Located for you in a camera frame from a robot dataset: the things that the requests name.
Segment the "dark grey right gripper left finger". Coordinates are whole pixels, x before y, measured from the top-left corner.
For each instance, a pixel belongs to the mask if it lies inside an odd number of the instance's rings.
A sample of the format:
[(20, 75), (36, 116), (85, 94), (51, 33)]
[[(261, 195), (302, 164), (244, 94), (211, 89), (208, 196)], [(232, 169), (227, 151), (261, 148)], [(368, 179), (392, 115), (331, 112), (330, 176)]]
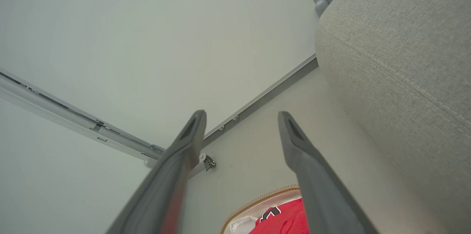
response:
[(197, 110), (106, 234), (179, 234), (190, 172), (199, 163), (206, 112)]

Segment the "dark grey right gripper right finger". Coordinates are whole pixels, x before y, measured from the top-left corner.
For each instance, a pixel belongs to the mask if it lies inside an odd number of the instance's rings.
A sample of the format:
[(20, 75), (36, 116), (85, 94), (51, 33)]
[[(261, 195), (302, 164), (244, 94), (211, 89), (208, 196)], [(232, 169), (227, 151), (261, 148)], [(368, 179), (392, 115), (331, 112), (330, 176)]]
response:
[(287, 166), (296, 174), (310, 234), (379, 234), (292, 115), (278, 113)]

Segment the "red and white garment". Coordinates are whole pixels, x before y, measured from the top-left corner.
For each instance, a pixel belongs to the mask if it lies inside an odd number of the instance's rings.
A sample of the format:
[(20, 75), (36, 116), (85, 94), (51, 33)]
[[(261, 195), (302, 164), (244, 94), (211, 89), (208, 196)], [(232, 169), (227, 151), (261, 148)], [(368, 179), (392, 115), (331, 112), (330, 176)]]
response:
[(249, 234), (309, 234), (302, 199), (270, 207)]

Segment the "light grey fabric sofa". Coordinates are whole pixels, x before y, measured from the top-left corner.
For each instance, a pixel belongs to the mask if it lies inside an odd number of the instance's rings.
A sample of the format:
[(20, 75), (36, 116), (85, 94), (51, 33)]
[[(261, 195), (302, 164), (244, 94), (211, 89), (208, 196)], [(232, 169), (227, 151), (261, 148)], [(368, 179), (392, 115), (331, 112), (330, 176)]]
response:
[(333, 0), (330, 85), (449, 234), (471, 234), (471, 0)]

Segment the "grey partition support foot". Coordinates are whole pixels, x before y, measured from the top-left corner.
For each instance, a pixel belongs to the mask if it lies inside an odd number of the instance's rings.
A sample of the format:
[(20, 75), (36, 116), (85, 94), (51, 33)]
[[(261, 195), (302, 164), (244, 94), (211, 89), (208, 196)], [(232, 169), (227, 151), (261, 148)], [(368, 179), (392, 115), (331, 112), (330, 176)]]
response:
[[(149, 169), (153, 169), (158, 163), (158, 160), (154, 160), (152, 158), (147, 158), (146, 160), (144, 160), (144, 164), (146, 167), (148, 167)], [(204, 161), (200, 161), (195, 167), (194, 169), (191, 170), (191, 172), (189, 173), (188, 175), (188, 178), (192, 178), (194, 177), (195, 175), (197, 175), (198, 173), (202, 172), (202, 171), (206, 171), (206, 167), (205, 167), (205, 162)]]

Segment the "black caster wheel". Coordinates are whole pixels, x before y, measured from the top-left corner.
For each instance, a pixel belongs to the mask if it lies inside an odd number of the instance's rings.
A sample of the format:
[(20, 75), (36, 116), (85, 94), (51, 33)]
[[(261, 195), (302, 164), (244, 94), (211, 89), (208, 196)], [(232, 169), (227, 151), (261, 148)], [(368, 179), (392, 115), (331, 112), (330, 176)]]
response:
[(202, 165), (202, 168), (205, 171), (208, 171), (210, 169), (214, 169), (216, 167), (215, 161), (207, 155), (205, 152), (202, 152), (199, 156), (199, 163)]

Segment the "cream laundry basket brown rim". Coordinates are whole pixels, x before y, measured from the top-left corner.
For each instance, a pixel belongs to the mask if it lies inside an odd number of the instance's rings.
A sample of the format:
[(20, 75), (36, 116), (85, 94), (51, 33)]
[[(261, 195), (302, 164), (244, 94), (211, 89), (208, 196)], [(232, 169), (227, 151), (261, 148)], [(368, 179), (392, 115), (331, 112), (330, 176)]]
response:
[(244, 204), (234, 211), (224, 221), (219, 234), (231, 234), (230, 224), (244, 217), (260, 217), (267, 209), (290, 202), (301, 197), (301, 189), (297, 184), (291, 184), (264, 194)]

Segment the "white basket liner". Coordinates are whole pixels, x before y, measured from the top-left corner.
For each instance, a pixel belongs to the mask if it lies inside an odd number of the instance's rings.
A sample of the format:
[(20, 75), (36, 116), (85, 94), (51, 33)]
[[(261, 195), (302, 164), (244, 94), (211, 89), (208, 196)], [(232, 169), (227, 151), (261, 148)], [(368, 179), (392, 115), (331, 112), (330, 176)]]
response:
[(258, 221), (257, 217), (251, 216), (236, 219), (229, 224), (229, 231), (231, 234), (249, 234), (254, 230)]

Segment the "grey partition base rail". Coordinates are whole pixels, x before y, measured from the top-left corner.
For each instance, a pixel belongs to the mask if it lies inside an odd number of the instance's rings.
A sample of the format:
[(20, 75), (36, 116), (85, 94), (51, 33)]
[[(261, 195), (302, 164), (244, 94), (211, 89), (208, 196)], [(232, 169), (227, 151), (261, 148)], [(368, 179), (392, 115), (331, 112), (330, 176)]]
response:
[[(276, 81), (273, 85), (269, 88), (264, 90), (260, 95), (256, 96), (253, 100), (249, 103), (244, 105), (241, 109), (237, 110), (233, 115), (229, 118), (224, 120), (222, 123), (218, 124), (217, 127), (214, 127), (210, 130), (204, 138), (203, 141), (203, 148), (210, 145), (212, 142), (217, 140), (219, 137), (227, 133), (230, 129), (234, 128), (239, 122), (245, 120), (247, 117), (252, 115), (254, 112), (262, 108), (268, 102), (273, 100), (275, 97), (280, 95), (282, 92), (286, 91), (296, 82), (300, 81), (306, 75), (311, 73), (314, 69), (318, 67), (318, 62), (316, 61), (316, 53), (311, 55), (308, 59), (303, 61), (300, 65), (296, 68), (291, 70), (285, 76), (283, 76), (280, 80)], [(240, 118), (237, 122), (232, 121), (232, 119), (239, 115)], [(225, 130), (223, 132), (219, 132), (219, 128), (224, 125)]]

